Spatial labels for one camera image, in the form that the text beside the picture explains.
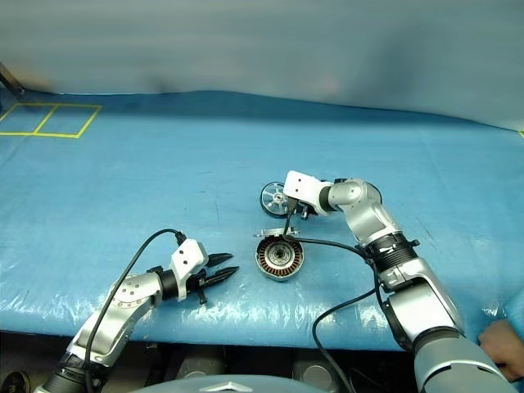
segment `metal disc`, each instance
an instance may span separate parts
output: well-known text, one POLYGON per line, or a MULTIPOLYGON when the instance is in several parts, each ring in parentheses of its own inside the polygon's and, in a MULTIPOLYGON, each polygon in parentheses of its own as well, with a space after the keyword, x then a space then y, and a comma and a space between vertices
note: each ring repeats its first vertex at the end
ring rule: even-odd
POLYGON ((256 249, 256 263, 262 273, 275 281, 294 276, 302 266, 304 251, 298 242, 283 237, 266 237, 256 249))
POLYGON ((287 196, 284 194, 284 185, 279 182, 266 184, 260 193, 260 205, 268 215, 286 218, 287 196))

